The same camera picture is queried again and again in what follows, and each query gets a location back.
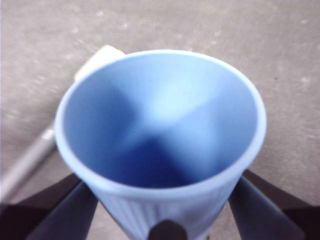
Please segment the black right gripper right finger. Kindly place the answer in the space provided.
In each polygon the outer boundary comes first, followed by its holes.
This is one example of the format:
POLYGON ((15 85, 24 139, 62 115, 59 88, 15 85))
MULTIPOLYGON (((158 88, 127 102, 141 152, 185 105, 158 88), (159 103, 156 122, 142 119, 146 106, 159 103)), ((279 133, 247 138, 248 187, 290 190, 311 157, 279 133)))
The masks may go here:
POLYGON ((318 240, 320 207, 269 183, 250 170, 239 179, 229 205, 243 240, 318 240))

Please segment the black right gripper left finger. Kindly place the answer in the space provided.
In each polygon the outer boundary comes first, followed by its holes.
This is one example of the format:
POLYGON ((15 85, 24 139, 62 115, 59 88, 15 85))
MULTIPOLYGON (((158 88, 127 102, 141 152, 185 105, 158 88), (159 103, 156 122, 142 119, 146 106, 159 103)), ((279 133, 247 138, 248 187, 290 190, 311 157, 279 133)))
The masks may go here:
POLYGON ((84 240, 98 200, 76 175, 0 207, 2 240, 84 240))

